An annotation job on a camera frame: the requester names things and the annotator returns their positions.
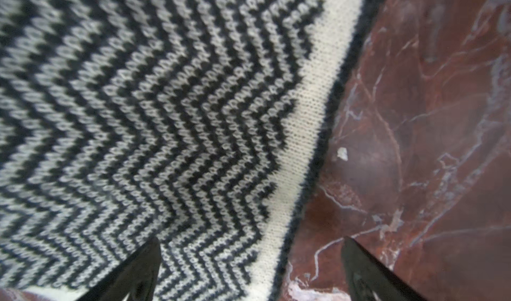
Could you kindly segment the black white knitted scarf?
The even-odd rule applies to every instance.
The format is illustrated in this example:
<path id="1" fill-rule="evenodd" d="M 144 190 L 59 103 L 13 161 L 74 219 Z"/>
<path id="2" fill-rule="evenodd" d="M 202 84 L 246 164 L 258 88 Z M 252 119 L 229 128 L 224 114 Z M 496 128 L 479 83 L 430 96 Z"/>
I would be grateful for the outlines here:
<path id="1" fill-rule="evenodd" d="M 1 0 L 1 286 L 277 300 L 384 0 Z"/>

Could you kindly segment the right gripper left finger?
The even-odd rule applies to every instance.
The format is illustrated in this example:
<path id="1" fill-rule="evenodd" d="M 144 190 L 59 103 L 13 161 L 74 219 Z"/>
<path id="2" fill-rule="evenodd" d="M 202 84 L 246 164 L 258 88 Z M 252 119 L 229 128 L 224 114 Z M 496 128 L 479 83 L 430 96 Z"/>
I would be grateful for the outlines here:
<path id="1" fill-rule="evenodd" d="M 161 263 L 160 241 L 153 236 L 78 300 L 150 301 L 154 298 Z"/>

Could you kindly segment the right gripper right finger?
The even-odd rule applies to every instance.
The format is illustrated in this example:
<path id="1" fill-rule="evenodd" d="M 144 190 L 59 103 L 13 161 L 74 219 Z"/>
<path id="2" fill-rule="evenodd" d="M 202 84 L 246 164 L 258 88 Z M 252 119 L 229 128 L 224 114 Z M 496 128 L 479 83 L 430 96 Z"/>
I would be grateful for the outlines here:
<path id="1" fill-rule="evenodd" d="M 351 300 L 425 299 L 356 240 L 343 241 L 341 259 Z"/>

